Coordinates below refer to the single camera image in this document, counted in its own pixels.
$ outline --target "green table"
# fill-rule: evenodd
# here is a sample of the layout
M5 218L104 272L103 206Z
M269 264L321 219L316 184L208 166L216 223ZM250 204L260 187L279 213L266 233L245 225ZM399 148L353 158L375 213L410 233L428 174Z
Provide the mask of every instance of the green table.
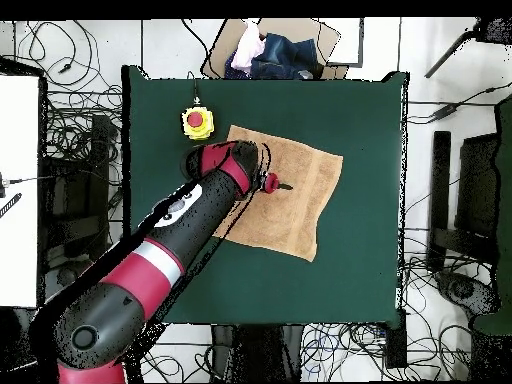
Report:
M131 161L124 173L130 172L131 202L124 207L133 230L185 181L179 162L193 143L182 133L180 114L191 106L193 82L126 71ZM395 322L405 81L402 73L383 82L198 81L214 114L209 143L225 141L234 124L342 155L344 162L320 216L313 263L226 241L167 322Z

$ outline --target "black chair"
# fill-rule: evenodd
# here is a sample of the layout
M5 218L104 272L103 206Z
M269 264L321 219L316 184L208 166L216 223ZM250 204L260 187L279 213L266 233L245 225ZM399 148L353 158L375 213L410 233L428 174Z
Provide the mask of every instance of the black chair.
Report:
M450 46L446 53L427 72L430 78L455 51L466 41L475 39L479 43L512 44L512 18L477 18L471 31L466 31Z
M450 188L451 133L434 132L432 155L432 191L427 267L443 269L446 251L467 255L479 262L495 265L498 182L494 157L497 134L466 139L460 153L460 181L455 230L448 229L448 193Z

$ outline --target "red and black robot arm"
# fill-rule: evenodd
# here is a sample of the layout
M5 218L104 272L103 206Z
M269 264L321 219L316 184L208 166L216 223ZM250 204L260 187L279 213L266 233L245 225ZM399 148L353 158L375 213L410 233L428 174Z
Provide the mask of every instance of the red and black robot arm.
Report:
M194 189L60 317L54 333L60 383L125 382L116 359L179 284L235 201L264 186L258 157L249 142L199 147L187 155L184 171L198 181Z

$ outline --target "brown towel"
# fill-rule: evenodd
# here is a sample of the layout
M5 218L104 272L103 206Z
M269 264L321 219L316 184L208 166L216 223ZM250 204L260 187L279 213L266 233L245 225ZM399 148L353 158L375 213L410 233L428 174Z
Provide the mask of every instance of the brown towel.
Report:
M226 239L312 262L316 255L318 217L338 183L343 157L234 125L228 140L253 141L260 151L265 151L263 143L266 143L271 152L269 172L275 172L279 181L291 185L293 190L257 192ZM242 207L238 205L224 219L215 236L226 233Z

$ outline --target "red button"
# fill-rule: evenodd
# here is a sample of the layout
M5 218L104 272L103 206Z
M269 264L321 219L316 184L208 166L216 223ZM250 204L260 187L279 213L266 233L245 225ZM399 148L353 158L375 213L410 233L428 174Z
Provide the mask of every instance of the red button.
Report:
M265 178L265 185L263 189L266 193L273 193L277 187L279 186L279 180L277 178L277 175L273 172L270 172L267 174L267 177Z
M203 117L199 112L192 112L188 115L187 122L192 128L200 127L203 123Z

